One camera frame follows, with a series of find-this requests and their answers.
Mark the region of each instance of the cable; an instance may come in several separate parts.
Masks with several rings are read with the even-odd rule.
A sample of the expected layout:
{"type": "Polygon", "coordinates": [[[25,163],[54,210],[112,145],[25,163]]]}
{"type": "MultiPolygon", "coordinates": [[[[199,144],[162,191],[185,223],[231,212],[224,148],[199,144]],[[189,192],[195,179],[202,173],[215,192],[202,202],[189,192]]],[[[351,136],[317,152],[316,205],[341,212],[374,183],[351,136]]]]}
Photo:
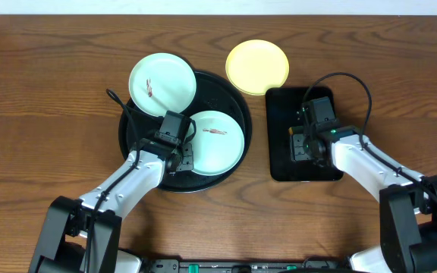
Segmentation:
{"type": "Polygon", "coordinates": [[[426,187],[422,183],[423,179],[424,179],[423,177],[421,177],[421,181],[420,182],[416,178],[410,177],[409,175],[407,175],[406,173],[404,173],[402,171],[402,167],[401,166],[395,167],[394,165],[390,164],[389,162],[387,162],[386,160],[384,160],[383,158],[381,158],[380,156],[375,154],[374,151],[372,151],[368,147],[367,143],[364,143],[363,135],[364,135],[365,129],[367,127],[367,122],[369,121],[369,118],[370,118],[370,112],[372,111],[372,96],[370,94],[370,91],[369,91],[369,88],[367,87],[367,85],[359,77],[357,77],[357,76],[355,76],[353,74],[350,74],[350,73],[345,73],[345,72],[336,72],[336,73],[331,73],[331,74],[325,75],[325,76],[319,78],[313,85],[310,86],[310,88],[308,88],[308,90],[304,94],[303,101],[302,101],[301,105],[303,105],[306,102],[307,96],[311,93],[311,90],[313,89],[313,87],[315,85],[317,85],[318,83],[320,83],[324,79],[327,79],[327,78],[333,77],[333,76],[347,76],[347,77],[351,77],[351,78],[355,79],[358,83],[360,83],[362,85],[362,87],[365,89],[365,93],[367,94],[367,98],[369,100],[369,106],[367,108],[367,113],[366,113],[365,121],[363,122],[363,126],[362,126],[362,129],[360,130],[360,134],[359,134],[359,142],[360,142],[361,147],[363,149],[365,149],[372,157],[374,157],[375,159],[380,161],[382,164],[384,164],[388,168],[390,168],[393,171],[395,171],[397,175],[401,175],[402,177],[404,177],[404,178],[408,179],[409,181],[411,181],[414,185],[416,185],[424,193],[426,193],[429,196],[429,198],[434,203],[437,204],[437,195],[435,195],[430,189],[428,189],[428,187],[426,187]]]}
{"type": "Polygon", "coordinates": [[[185,141],[184,141],[184,143],[186,144],[186,143],[189,143],[194,137],[195,137],[195,134],[196,134],[196,123],[195,123],[195,121],[194,120],[191,120],[191,124],[193,125],[193,133],[191,134],[191,135],[189,135],[186,139],[185,139],[185,141]]]}
{"type": "MultiPolygon", "coordinates": [[[[129,119],[130,124],[131,124],[131,128],[133,130],[134,133],[134,137],[136,138],[136,141],[139,141],[139,137],[138,137],[138,133],[137,133],[137,128],[136,128],[136,124],[134,123],[133,117],[131,116],[131,114],[128,111],[128,106],[126,106],[118,97],[118,95],[116,95],[114,93],[114,91],[107,89],[106,90],[107,95],[115,102],[117,102],[123,109],[124,113],[127,116],[127,119],[129,119]]],[[[121,182],[121,180],[123,180],[129,173],[132,172],[132,170],[135,169],[135,167],[137,166],[137,163],[139,162],[139,152],[136,152],[136,158],[134,159],[133,164],[131,164],[131,166],[120,176],[118,177],[118,179],[116,179],[114,182],[112,182],[109,187],[107,187],[103,192],[100,193],[100,197],[97,200],[96,206],[94,207],[94,210],[92,210],[92,214],[90,216],[90,222],[89,222],[89,227],[87,228],[87,240],[86,240],[86,250],[85,250],[85,261],[83,264],[83,271],[85,273],[89,273],[90,271],[90,249],[92,246],[92,238],[93,238],[93,233],[94,233],[94,224],[96,223],[96,218],[97,218],[97,213],[99,212],[99,207],[101,206],[102,202],[104,202],[105,198],[107,197],[107,195],[109,195],[109,193],[111,192],[111,190],[117,185],[119,184],[119,182],[121,182]]]]}

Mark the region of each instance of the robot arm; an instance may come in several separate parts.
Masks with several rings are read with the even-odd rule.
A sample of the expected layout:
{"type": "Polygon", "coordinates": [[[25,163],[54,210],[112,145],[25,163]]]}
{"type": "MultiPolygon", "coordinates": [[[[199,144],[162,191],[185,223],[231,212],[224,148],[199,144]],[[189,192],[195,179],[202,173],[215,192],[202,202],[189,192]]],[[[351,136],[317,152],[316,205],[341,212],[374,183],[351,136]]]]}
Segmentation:
{"type": "Polygon", "coordinates": [[[437,270],[437,202],[417,185],[422,183],[437,197],[437,175],[424,177],[405,168],[377,149],[367,136],[363,142],[369,151],[364,149],[358,130],[340,125],[328,98],[309,101],[303,109],[303,146],[310,158],[346,172],[380,204],[381,245],[353,255],[352,268],[374,272],[437,270]],[[432,215],[432,220],[418,225],[416,213],[432,215]]]}
{"type": "Polygon", "coordinates": [[[98,207],[89,272],[137,273],[140,259],[118,250],[122,220],[165,175],[193,169],[193,150],[185,138],[190,124],[195,127],[191,119],[167,112],[152,140],[141,139],[139,149],[132,148],[124,164],[104,183],[77,200],[58,197],[47,212],[29,272],[82,272],[86,251],[79,245],[65,242],[65,237],[87,237],[90,219],[101,194],[127,174],[112,187],[98,207]],[[136,167],[131,169],[134,163],[137,163],[136,167]]]}

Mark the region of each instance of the black tray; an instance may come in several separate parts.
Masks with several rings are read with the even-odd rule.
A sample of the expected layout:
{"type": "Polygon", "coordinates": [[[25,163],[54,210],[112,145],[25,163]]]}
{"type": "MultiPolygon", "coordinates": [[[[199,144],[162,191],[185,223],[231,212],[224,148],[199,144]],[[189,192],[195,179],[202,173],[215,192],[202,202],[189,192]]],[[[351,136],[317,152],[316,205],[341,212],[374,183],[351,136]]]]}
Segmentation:
{"type": "MultiPolygon", "coordinates": [[[[269,137],[269,166],[276,181],[340,180],[343,172],[337,168],[319,167],[313,161],[291,160],[289,127],[303,125],[300,120],[301,102],[308,87],[279,87],[266,92],[267,131],[269,137]]],[[[324,96],[334,106],[333,93],[328,87],[314,87],[308,99],[324,96]]]]}
{"type": "MultiPolygon", "coordinates": [[[[181,114],[190,117],[202,111],[220,111],[236,120],[244,132],[245,146],[244,153],[239,162],[224,174],[205,176],[195,174],[192,171],[178,172],[176,175],[167,175],[163,178],[158,188],[172,192],[189,193],[198,190],[204,190],[213,187],[229,177],[235,169],[244,160],[252,137],[252,120],[250,118],[249,108],[242,95],[224,78],[207,71],[194,71],[196,78],[196,95],[190,106],[181,114]]],[[[127,105],[138,110],[132,99],[127,105]]],[[[145,115],[132,113],[133,119],[137,124],[137,130],[140,137],[151,137],[159,124],[152,118],[145,115]]],[[[121,115],[119,122],[119,146],[121,147],[124,159],[129,154],[129,147],[135,142],[134,135],[128,130],[129,121],[124,114],[121,115]]]]}

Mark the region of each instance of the white panel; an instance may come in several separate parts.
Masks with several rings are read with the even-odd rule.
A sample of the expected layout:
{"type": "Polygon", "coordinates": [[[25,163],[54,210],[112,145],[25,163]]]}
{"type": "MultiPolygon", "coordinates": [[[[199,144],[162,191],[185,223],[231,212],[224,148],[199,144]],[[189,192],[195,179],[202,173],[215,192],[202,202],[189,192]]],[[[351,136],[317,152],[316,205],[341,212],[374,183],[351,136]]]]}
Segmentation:
{"type": "Polygon", "coordinates": [[[437,0],[0,0],[0,14],[437,15],[437,0]]]}
{"type": "Polygon", "coordinates": [[[361,272],[391,273],[382,254],[380,246],[353,254],[350,258],[350,265],[353,270],[361,272]]]}
{"type": "Polygon", "coordinates": [[[134,255],[118,250],[118,260],[115,263],[114,273],[138,273],[141,260],[134,255]]]}

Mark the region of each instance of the yellow plate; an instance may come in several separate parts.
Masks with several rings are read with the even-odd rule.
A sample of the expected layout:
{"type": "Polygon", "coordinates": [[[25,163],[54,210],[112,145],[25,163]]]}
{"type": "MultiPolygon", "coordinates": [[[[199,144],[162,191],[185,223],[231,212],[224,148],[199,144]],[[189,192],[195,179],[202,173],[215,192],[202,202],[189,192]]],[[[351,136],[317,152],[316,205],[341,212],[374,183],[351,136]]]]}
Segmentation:
{"type": "Polygon", "coordinates": [[[225,63],[228,79],[240,91],[264,95],[282,86],[289,74],[286,54],[272,42],[250,40],[237,45],[225,63]]]}

